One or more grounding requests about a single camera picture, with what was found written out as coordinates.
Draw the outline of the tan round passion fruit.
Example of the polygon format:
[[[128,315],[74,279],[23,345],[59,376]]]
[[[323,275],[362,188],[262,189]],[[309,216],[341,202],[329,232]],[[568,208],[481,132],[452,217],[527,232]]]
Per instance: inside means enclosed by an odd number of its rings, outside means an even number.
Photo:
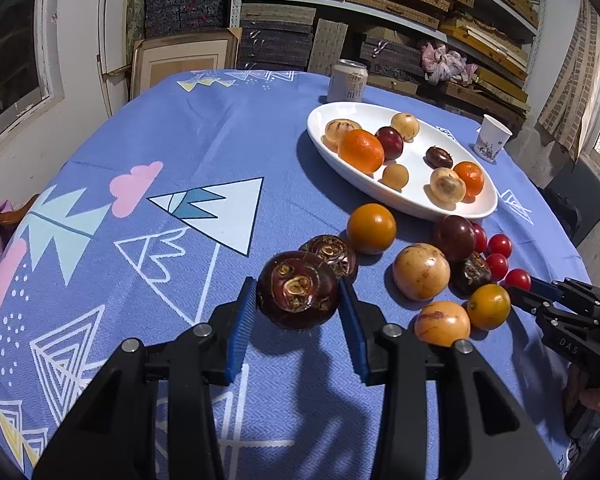
[[[451,268],[437,247],[425,243],[403,248],[392,264],[393,281],[413,301],[434,298],[448,286]]]

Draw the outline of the orange tangerine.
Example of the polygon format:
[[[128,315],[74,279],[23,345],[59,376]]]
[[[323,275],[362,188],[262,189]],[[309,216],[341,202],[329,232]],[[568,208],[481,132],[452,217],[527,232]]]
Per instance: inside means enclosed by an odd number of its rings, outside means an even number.
[[[465,202],[474,200],[484,188],[484,173],[474,162],[459,162],[453,168],[455,173],[465,183]]]

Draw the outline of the tan speckled round fruit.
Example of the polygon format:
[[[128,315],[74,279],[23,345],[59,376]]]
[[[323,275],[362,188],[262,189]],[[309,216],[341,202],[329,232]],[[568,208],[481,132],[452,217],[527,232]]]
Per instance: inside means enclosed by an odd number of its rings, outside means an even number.
[[[450,168],[435,169],[431,174],[429,186],[431,193],[441,203],[457,204],[464,200],[466,195],[465,182]]]

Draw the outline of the yellow orange round fruit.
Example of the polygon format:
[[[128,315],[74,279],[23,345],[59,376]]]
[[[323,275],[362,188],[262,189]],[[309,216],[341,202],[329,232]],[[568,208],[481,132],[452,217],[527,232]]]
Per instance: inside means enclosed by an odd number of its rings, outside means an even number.
[[[357,252],[378,255],[387,250],[396,239],[396,219],[384,206],[365,204],[352,212],[346,232]]]

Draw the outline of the dark red plum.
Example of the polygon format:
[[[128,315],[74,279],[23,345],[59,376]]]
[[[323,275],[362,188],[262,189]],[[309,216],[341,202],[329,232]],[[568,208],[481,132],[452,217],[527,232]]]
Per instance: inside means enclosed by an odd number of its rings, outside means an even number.
[[[392,162],[402,155],[404,141],[395,128],[381,127],[377,130],[375,136],[384,150],[386,162]]]

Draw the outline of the pale yellow round fruit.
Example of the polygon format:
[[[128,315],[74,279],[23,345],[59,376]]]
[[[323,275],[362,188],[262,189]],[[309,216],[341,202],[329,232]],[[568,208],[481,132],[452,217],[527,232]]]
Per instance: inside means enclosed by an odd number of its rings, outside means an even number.
[[[390,126],[402,136],[404,142],[412,142],[419,134],[418,119],[410,113],[396,113],[391,118]]]

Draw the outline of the small orange citrus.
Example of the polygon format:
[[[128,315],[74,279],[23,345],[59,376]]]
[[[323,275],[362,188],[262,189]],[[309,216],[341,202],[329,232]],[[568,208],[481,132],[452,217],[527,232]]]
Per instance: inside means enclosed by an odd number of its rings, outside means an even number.
[[[363,129],[351,130],[342,137],[338,156],[363,174],[373,174],[385,161],[379,140]]]

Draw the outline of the yellow blushed round fruit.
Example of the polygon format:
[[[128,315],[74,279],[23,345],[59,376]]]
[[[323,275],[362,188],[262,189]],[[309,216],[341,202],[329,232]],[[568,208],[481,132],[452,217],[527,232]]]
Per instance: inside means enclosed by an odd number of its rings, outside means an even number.
[[[467,339],[471,325],[464,307],[452,301],[435,301],[422,308],[415,318],[414,334],[427,344],[451,347]]]

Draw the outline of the white oval plate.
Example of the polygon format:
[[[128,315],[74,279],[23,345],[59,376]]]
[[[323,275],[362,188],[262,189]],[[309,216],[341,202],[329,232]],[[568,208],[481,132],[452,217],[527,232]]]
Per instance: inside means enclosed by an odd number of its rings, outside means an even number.
[[[437,220],[446,214],[459,214],[470,220],[480,220],[493,214],[498,206],[498,190],[490,176],[484,177],[481,193],[470,202],[445,205],[434,197],[430,188],[430,178],[434,170],[425,162],[427,148],[443,148],[452,156],[454,162],[476,162],[477,159],[461,146],[460,142],[428,122],[420,123],[419,134],[413,142],[406,144],[402,155],[396,160],[410,174],[410,180],[401,191],[388,188],[379,182],[384,172],[382,168],[378,168],[370,176],[363,174],[342,160],[323,142],[325,128],[334,119],[351,119],[364,130],[374,133],[377,129],[389,125],[390,119],[396,113],[392,108],[367,103],[323,104],[309,114],[306,130],[318,154],[336,174],[374,200],[404,214],[426,220]]]

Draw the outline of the white floral paper cup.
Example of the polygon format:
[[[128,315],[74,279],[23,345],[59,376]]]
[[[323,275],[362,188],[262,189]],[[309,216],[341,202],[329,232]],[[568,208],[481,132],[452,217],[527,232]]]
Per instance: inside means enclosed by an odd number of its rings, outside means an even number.
[[[485,114],[478,129],[474,151],[488,162],[495,162],[508,140],[513,136],[510,129],[491,115]]]

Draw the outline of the small tan round fruit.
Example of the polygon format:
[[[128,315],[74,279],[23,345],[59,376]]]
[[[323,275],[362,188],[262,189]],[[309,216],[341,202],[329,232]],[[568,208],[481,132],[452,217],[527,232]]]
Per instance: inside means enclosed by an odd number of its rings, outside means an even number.
[[[401,192],[405,188],[405,185],[407,185],[408,180],[410,180],[408,170],[404,166],[394,162],[385,166],[380,182],[388,186],[388,188]]]

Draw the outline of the pink crumpled cloth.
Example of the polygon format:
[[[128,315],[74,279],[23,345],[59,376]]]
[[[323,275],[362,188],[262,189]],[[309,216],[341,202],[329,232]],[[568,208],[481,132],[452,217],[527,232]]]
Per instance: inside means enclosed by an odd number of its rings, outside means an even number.
[[[422,51],[422,70],[425,79],[433,86],[440,82],[453,81],[461,86],[468,86],[477,79],[478,66],[468,63],[460,52],[446,50],[445,44],[434,46],[426,42],[420,47]]]

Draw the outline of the halved pale fruit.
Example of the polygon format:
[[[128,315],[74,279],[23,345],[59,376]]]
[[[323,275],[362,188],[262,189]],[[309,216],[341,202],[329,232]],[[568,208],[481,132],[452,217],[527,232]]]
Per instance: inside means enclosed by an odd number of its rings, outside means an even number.
[[[331,120],[325,127],[325,133],[322,137],[323,143],[332,151],[338,152],[338,148],[343,137],[352,130],[361,128],[361,126],[351,119],[338,118]]]

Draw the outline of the framed picture cardboard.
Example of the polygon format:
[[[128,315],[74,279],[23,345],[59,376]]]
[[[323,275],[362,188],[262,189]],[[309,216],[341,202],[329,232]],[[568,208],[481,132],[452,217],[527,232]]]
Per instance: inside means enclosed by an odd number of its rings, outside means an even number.
[[[131,65],[130,99],[175,74],[234,68],[240,40],[242,29],[231,27],[137,41]]]

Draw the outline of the window frame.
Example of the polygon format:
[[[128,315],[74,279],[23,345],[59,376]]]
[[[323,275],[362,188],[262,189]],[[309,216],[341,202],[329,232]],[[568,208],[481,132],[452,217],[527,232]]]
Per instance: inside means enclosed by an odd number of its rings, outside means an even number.
[[[0,135],[65,96],[58,0],[0,0]]]

